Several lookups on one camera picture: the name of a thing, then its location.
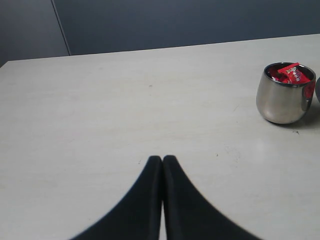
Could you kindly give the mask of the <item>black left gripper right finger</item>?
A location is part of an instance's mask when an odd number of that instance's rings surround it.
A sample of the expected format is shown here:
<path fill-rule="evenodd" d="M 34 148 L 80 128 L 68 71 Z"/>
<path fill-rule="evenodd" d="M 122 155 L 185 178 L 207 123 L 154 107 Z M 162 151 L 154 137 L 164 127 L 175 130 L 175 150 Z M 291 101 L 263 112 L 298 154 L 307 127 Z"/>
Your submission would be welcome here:
<path fill-rule="evenodd" d="M 164 217 L 168 240 L 257 240 L 196 189 L 174 155 L 163 158 Z"/>

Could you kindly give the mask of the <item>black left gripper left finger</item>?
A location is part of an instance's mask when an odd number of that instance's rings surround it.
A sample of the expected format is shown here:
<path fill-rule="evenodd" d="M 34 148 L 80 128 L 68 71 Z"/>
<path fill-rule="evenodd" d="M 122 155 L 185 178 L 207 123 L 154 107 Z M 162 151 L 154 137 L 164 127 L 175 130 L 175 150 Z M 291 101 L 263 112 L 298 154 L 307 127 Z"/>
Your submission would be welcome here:
<path fill-rule="evenodd" d="M 126 195 L 74 240 L 158 240 L 162 215 L 162 159 L 150 156 Z"/>

